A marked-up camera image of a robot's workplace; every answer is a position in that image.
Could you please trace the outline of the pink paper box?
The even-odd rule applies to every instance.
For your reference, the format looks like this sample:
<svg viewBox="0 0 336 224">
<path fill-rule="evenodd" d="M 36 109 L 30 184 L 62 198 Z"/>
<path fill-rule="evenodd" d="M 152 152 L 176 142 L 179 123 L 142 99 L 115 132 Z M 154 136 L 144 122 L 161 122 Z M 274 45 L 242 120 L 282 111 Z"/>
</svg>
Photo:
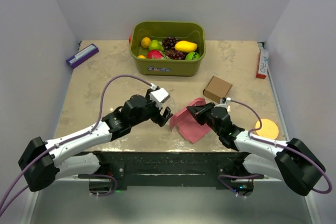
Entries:
<svg viewBox="0 0 336 224">
<path fill-rule="evenodd" d="M 170 119 L 170 129 L 173 130 L 177 127 L 178 132 L 181 136 L 190 141 L 192 144 L 195 144 L 202 137 L 204 137 L 208 132 L 211 131 L 211 128 L 204 124 L 199 125 L 196 120 L 192 117 L 190 112 L 187 110 L 188 106 L 198 106 L 205 105 L 204 98 L 196 98 L 190 104 L 180 109 L 177 113 L 175 113 Z"/>
</svg>

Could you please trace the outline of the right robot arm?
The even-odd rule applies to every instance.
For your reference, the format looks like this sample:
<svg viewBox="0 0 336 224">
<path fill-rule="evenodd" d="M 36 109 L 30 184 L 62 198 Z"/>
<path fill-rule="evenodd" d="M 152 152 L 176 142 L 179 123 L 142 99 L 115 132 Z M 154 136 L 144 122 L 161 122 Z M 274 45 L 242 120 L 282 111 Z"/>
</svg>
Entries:
<svg viewBox="0 0 336 224">
<path fill-rule="evenodd" d="M 226 103 L 188 106 L 187 110 L 200 125 L 209 126 L 226 147 L 240 152 L 240 156 L 219 175 L 222 183 L 231 179 L 256 179 L 268 176 L 282 180 L 301 196 L 315 190 L 316 183 L 325 176 L 325 167 L 299 139 L 289 142 L 253 135 L 235 125 Z"/>
</svg>

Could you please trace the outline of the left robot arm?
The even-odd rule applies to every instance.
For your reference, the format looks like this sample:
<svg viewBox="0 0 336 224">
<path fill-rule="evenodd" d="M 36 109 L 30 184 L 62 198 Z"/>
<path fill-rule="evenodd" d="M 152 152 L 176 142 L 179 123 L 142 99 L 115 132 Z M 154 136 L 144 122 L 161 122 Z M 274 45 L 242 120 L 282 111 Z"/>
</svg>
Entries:
<svg viewBox="0 0 336 224">
<path fill-rule="evenodd" d="M 28 188 L 32 192 L 40 191 L 59 178 L 77 174 L 105 177 L 109 171 L 106 162 L 92 153 L 84 156 L 80 153 L 119 139 L 147 120 L 163 127 L 172 117 L 170 108 L 162 108 L 169 98 L 163 89 L 144 97 L 136 94 L 90 127 L 47 141 L 40 137 L 30 140 L 18 161 Z"/>
</svg>

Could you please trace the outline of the brown cardboard box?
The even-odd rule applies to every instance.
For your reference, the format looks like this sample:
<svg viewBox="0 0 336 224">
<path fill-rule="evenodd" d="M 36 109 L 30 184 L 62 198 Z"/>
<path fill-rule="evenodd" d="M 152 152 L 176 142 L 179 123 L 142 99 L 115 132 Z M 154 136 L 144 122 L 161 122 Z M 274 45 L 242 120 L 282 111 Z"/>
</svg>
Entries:
<svg viewBox="0 0 336 224">
<path fill-rule="evenodd" d="M 216 103 L 220 103 L 221 99 L 228 95 L 232 86 L 231 83 L 217 76 L 212 76 L 203 90 L 203 96 Z"/>
</svg>

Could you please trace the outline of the red white toothpaste box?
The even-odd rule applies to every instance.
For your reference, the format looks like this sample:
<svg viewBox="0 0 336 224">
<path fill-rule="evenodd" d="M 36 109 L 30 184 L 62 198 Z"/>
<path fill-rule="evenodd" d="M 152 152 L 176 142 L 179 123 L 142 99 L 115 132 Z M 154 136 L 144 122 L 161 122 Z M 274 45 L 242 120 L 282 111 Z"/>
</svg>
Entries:
<svg viewBox="0 0 336 224">
<path fill-rule="evenodd" d="M 265 79 L 268 72 L 269 53 L 266 49 L 261 49 L 258 58 L 256 78 Z"/>
</svg>

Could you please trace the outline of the purple rectangular box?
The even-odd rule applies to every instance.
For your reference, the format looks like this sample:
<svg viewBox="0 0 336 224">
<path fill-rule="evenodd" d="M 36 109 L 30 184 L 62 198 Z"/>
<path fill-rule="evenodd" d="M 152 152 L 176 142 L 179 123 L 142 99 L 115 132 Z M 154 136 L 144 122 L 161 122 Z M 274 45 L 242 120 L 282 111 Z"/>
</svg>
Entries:
<svg viewBox="0 0 336 224">
<path fill-rule="evenodd" d="M 76 67 L 84 63 L 86 60 L 96 55 L 98 52 L 99 48 L 95 44 L 90 44 L 84 49 L 74 54 L 73 56 L 66 59 L 66 63 L 70 68 L 75 69 Z"/>
</svg>

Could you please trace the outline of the green lime fruit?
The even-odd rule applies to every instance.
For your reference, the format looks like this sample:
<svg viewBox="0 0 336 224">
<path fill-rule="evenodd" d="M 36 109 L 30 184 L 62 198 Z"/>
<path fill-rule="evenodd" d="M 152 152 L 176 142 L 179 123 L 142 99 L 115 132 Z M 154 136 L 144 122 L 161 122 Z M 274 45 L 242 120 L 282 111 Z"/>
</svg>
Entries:
<svg viewBox="0 0 336 224">
<path fill-rule="evenodd" d="M 200 58 L 200 54 L 198 52 L 190 52 L 186 55 L 185 60 L 194 61 Z"/>
</svg>

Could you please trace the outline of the dark grape bunch front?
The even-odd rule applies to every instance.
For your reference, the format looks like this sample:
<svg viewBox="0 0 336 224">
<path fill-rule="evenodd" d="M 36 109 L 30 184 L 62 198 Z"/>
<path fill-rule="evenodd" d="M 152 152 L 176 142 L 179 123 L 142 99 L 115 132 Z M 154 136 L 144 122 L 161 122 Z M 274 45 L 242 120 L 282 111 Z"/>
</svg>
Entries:
<svg viewBox="0 0 336 224">
<path fill-rule="evenodd" d="M 185 60 L 185 57 L 187 55 L 186 52 L 181 52 L 177 50 L 168 50 L 165 53 L 170 59 L 172 60 Z"/>
</svg>

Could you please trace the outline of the dark grape bunch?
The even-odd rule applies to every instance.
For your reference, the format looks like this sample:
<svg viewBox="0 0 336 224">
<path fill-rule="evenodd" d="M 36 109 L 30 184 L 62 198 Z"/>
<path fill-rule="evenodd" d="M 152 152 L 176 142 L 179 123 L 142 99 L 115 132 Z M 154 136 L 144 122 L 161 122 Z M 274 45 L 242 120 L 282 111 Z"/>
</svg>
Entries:
<svg viewBox="0 0 336 224">
<path fill-rule="evenodd" d="M 162 41 L 162 46 L 164 48 L 164 50 L 172 50 L 175 48 L 175 45 L 179 42 L 180 40 L 178 38 L 175 37 L 166 37 L 163 41 Z"/>
<path fill-rule="evenodd" d="M 187 55 L 186 52 L 181 52 L 177 50 L 168 50 L 165 53 L 170 59 L 172 60 L 185 60 L 185 57 Z"/>
</svg>

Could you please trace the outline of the yellow mango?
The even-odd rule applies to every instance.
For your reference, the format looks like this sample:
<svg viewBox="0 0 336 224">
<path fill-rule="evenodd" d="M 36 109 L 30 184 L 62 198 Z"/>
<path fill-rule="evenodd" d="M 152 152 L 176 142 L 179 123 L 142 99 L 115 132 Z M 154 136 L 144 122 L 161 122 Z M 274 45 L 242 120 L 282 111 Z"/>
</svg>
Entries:
<svg viewBox="0 0 336 224">
<path fill-rule="evenodd" d="M 196 51 L 198 46 L 196 43 L 189 42 L 186 40 L 181 40 L 175 44 L 174 48 L 177 51 L 189 53 L 189 52 Z"/>
</svg>

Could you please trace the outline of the orange round disc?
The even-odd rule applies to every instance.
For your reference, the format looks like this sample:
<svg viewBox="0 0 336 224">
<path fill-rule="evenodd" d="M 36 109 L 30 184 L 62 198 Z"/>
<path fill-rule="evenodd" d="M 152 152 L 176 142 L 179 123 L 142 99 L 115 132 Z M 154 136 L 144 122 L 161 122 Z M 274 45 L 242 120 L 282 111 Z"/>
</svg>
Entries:
<svg viewBox="0 0 336 224">
<path fill-rule="evenodd" d="M 275 140 L 279 135 L 279 128 L 275 122 L 269 119 L 261 119 L 262 127 L 255 131 L 258 136 Z"/>
</svg>

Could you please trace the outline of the dark grape bunch back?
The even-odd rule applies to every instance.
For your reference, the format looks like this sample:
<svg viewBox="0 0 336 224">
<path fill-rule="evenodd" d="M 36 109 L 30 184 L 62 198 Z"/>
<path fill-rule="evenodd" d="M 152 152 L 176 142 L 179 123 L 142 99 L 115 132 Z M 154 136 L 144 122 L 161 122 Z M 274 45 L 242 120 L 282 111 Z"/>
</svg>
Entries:
<svg viewBox="0 0 336 224">
<path fill-rule="evenodd" d="M 163 41 L 162 41 L 162 46 L 164 48 L 164 50 L 172 50 L 175 48 L 175 45 L 179 42 L 180 40 L 178 38 L 175 37 L 166 37 Z"/>
</svg>

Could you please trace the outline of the green pear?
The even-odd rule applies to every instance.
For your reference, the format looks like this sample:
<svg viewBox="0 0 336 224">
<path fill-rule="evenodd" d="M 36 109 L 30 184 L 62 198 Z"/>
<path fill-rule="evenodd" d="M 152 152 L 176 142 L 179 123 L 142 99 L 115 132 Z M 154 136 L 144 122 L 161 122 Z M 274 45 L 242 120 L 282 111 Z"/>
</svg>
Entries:
<svg viewBox="0 0 336 224">
<path fill-rule="evenodd" d="M 149 51 L 151 51 L 151 50 L 163 51 L 164 50 L 163 46 L 160 44 L 160 42 L 158 40 L 151 40 L 149 45 L 148 45 L 148 49 L 149 49 Z"/>
</svg>

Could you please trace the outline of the olive green plastic tub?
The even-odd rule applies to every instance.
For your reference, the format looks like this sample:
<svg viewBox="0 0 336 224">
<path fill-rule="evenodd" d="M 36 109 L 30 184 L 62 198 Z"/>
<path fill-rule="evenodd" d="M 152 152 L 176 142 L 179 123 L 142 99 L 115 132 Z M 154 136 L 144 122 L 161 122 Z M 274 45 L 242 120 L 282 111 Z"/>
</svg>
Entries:
<svg viewBox="0 0 336 224">
<path fill-rule="evenodd" d="M 197 23 L 144 21 L 134 27 L 129 43 L 145 75 L 193 76 L 205 56 L 205 33 Z"/>
</svg>

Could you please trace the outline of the aluminium frame rail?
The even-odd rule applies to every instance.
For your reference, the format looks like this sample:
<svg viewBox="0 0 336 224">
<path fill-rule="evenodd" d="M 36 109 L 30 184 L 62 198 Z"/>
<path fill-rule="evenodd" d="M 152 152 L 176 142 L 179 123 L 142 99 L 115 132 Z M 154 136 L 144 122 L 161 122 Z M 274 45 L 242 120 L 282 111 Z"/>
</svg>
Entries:
<svg viewBox="0 0 336 224">
<path fill-rule="evenodd" d="M 288 131 L 287 131 L 286 123 L 284 121 L 283 113 L 282 113 L 282 110 L 281 110 L 281 107 L 280 107 L 279 99 L 278 99 L 278 96 L 277 96 L 277 92 L 276 92 L 276 89 L 275 89 L 275 86 L 274 86 L 274 82 L 273 82 L 269 67 L 267 69 L 267 78 L 268 78 L 269 85 L 270 85 L 270 88 L 271 88 L 271 91 L 272 91 L 272 95 L 273 95 L 273 98 L 274 98 L 274 101 L 275 101 L 275 106 L 276 106 L 276 109 L 277 109 L 278 118 L 279 118 L 280 125 L 281 125 L 281 134 L 285 138 L 285 140 L 287 142 L 289 142 L 290 137 L 289 137 L 289 134 L 288 134 Z"/>
</svg>

